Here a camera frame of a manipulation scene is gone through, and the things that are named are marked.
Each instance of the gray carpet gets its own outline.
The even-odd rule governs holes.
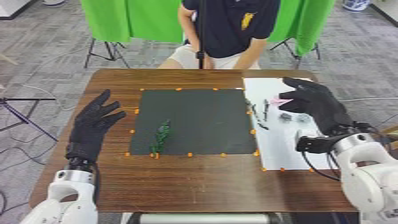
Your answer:
[[[84,20],[79,0],[70,0],[59,8],[48,8],[38,2],[13,21],[0,21],[0,52],[18,61],[15,66],[0,61],[0,84],[8,87],[6,97],[48,97],[32,85],[50,91],[61,99],[64,109],[77,105],[93,72],[105,67],[125,68],[121,61],[109,62],[93,58],[89,69],[84,67],[91,32]],[[134,39],[123,49],[125,58],[134,68],[157,68],[173,53],[176,44],[157,43]],[[322,61],[311,53],[304,58],[301,69],[315,72],[320,82],[331,87],[340,99],[363,97],[398,97],[398,29],[377,12],[347,12],[340,5],[333,12],[320,40]],[[281,47],[262,56],[262,67],[292,69],[294,59]],[[13,103],[27,112],[32,104]],[[352,116],[377,127],[398,123],[398,117],[381,125],[398,114],[398,101],[370,100],[347,103]],[[32,120],[59,135],[70,120],[72,110],[63,110],[57,103],[43,103]],[[8,110],[0,110],[0,122],[16,122]],[[8,208],[29,201],[34,184],[41,175],[43,165],[25,162],[8,170],[4,168],[27,160],[18,149],[22,147],[32,156],[52,147],[54,142],[29,126],[20,126],[11,132],[0,133],[0,190],[8,194]],[[40,157],[47,162],[52,152]],[[0,217],[2,224],[18,223],[31,208],[15,208]],[[116,220],[102,215],[102,223]]]

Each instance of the small object on paper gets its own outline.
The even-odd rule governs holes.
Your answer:
[[[290,122],[292,121],[292,115],[290,114],[287,114],[287,113],[283,113],[281,114],[281,120],[285,121],[285,122]]]
[[[303,122],[303,123],[308,123],[311,121],[311,117],[308,114],[301,114],[297,116],[297,121]]]

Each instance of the person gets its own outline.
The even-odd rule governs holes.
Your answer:
[[[274,31],[281,0],[205,0],[205,69],[260,69],[258,60]],[[160,69],[198,69],[201,0],[183,0],[178,18],[185,45]]]

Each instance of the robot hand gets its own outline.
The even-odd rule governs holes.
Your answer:
[[[281,99],[294,99],[279,109],[294,113],[308,113],[326,135],[333,135],[340,128],[352,126],[352,119],[343,104],[338,102],[333,92],[320,84],[285,78],[285,84],[297,90],[281,93]]]
[[[22,224],[96,224],[98,222],[93,196],[100,188],[93,184],[91,166],[96,166],[105,134],[127,116],[125,112],[109,115],[121,106],[120,102],[104,106],[109,97],[111,91],[105,90],[77,116],[66,153],[70,165],[56,174],[47,200],[36,206]],[[79,196],[77,200],[63,202],[72,195]]]
[[[116,122],[127,117],[127,112],[109,115],[112,111],[121,107],[121,103],[114,102],[104,106],[111,97],[111,90],[105,90],[104,94],[93,100],[86,106],[77,119],[75,127],[70,137],[66,158],[86,159],[91,163],[96,163],[98,155],[102,152],[104,138],[111,127]]]
[[[361,133],[326,86],[285,78],[285,84],[297,90],[281,94],[294,99],[281,107],[295,113],[308,113],[329,137],[303,137],[297,151],[335,153],[342,169],[342,188],[352,205],[361,212],[363,223],[398,223],[398,161],[370,134]]]

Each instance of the orange marker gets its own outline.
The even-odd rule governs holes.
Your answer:
[[[256,150],[256,152],[253,153],[255,156],[260,156],[260,150]]]

